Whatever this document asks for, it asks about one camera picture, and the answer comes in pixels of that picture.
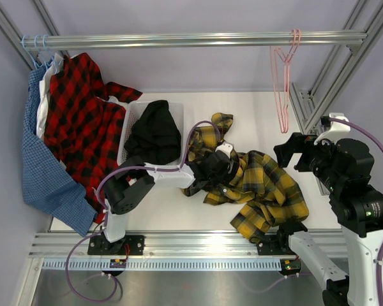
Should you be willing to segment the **yellow plaid shirt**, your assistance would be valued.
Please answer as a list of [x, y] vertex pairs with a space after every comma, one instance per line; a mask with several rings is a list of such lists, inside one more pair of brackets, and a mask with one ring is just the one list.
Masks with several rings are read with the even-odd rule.
[[232, 150], [230, 157], [234, 168], [222, 182], [190, 186], [182, 193], [191, 197], [203, 190], [206, 204], [241, 204], [242, 209], [230, 224], [255, 244], [270, 228], [302, 222], [309, 216], [299, 184], [271, 156], [257, 150]]

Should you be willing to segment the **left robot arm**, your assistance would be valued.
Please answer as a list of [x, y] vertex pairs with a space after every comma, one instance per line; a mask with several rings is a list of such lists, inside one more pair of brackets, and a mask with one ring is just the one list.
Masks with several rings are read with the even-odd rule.
[[129, 158], [96, 188], [96, 198], [105, 214], [102, 247], [110, 254], [123, 250], [126, 215], [154, 186], [180, 189], [217, 186], [231, 175], [233, 167], [231, 156], [221, 150], [208, 154], [201, 161], [183, 161], [177, 166], [145, 163], [139, 156]]

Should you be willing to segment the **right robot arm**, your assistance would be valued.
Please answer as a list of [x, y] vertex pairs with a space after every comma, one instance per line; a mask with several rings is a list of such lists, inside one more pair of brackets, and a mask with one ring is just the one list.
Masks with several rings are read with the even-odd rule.
[[383, 305], [383, 194], [369, 184], [374, 158], [366, 144], [342, 138], [332, 142], [293, 133], [274, 147], [278, 165], [300, 154], [295, 170], [311, 172], [329, 191], [329, 204], [347, 245], [344, 272], [313, 241], [306, 227], [293, 222], [276, 237], [277, 248], [300, 257], [322, 289], [324, 305]]

